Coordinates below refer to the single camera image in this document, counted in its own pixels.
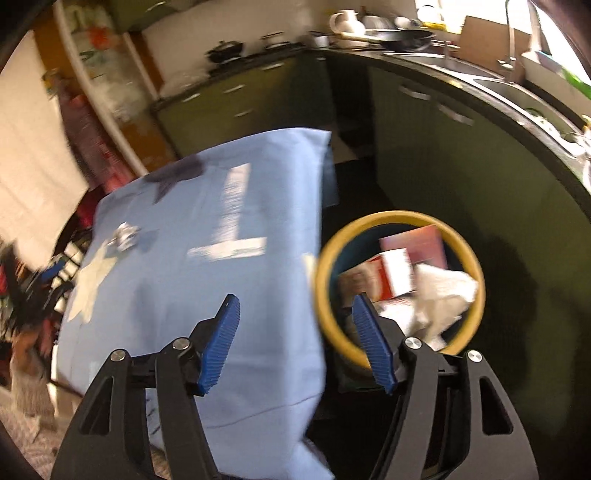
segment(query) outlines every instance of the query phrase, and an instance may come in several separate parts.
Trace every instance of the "black pot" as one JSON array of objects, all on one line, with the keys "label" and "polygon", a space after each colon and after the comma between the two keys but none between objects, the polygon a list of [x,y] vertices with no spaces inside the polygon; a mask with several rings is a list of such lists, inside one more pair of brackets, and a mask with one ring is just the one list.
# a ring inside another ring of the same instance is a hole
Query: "black pot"
[{"label": "black pot", "polygon": [[244,43],[236,40],[221,41],[220,44],[207,52],[207,58],[214,63],[224,63],[235,57],[239,57],[244,48]]}]

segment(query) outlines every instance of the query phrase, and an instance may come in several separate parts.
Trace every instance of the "trash can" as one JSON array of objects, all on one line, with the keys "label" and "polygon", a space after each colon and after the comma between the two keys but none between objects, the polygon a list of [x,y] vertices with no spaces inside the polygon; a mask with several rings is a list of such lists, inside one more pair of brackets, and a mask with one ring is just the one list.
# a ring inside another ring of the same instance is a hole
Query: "trash can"
[{"label": "trash can", "polygon": [[345,335],[342,323],[337,321],[341,310],[338,276],[378,254],[381,251],[380,238],[426,225],[439,228],[448,268],[463,270],[478,282],[474,303],[464,312],[461,320],[443,332],[447,346],[442,353],[458,354],[478,330],[485,304],[484,276],[476,255],[459,233],[422,213],[405,210],[373,213],[346,225],[330,239],[320,254],[314,283],[314,300],[322,332],[340,356],[358,367],[370,369],[364,351]]}]

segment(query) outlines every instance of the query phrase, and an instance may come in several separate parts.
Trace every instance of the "kitchen sink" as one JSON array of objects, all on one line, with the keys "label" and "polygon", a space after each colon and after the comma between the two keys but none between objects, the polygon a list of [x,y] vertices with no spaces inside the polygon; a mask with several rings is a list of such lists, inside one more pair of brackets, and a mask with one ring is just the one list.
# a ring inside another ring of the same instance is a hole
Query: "kitchen sink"
[{"label": "kitchen sink", "polygon": [[384,55],[396,57],[398,59],[421,63],[431,67],[451,70],[452,72],[464,73],[475,77],[501,78],[500,75],[490,72],[466,61],[435,55],[430,53],[384,53]]},{"label": "kitchen sink", "polygon": [[578,132],[578,129],[570,121],[521,86],[487,79],[474,79],[474,82],[517,105],[556,140],[562,140],[560,137],[569,133]]}]

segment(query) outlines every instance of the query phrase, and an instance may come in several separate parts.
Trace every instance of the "yellow rim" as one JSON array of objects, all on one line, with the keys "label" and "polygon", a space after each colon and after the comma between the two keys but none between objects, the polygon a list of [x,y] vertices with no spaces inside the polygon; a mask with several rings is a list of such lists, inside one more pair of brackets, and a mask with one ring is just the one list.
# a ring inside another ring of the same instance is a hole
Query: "yellow rim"
[{"label": "yellow rim", "polygon": [[372,215],[367,215],[351,222],[339,230],[336,235],[330,239],[320,254],[316,271],[314,300],[316,302],[320,328],[322,328],[324,335],[326,335],[338,353],[360,367],[367,369],[371,368],[364,351],[351,342],[337,324],[332,309],[330,308],[329,281],[333,265],[345,245],[360,233],[365,232],[374,226],[383,225],[385,223],[405,223],[416,227],[437,225],[441,231],[443,241],[457,255],[464,271],[478,282],[479,288],[478,293],[476,294],[476,300],[470,306],[468,314],[462,323],[462,327],[448,346],[442,350],[443,353],[457,355],[466,347],[480,325],[485,301],[484,275],[482,274],[482,269],[476,259],[476,255],[459,233],[449,225],[430,217],[429,215],[417,212],[391,210],[389,212],[373,213]]}]

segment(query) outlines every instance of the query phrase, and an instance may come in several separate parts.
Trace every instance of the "crumpled paper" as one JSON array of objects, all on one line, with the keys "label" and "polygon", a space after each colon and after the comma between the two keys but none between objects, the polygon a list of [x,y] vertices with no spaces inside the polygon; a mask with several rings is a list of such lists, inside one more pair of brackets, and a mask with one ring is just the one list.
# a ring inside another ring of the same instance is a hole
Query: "crumpled paper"
[{"label": "crumpled paper", "polygon": [[415,266],[415,284],[416,320],[427,326],[427,343],[434,342],[459,320],[476,299],[478,290],[478,282],[467,273],[427,264]]},{"label": "crumpled paper", "polygon": [[374,308],[381,317],[394,320],[404,335],[410,336],[420,328],[415,321],[415,303],[415,299],[401,297],[377,301]]}]

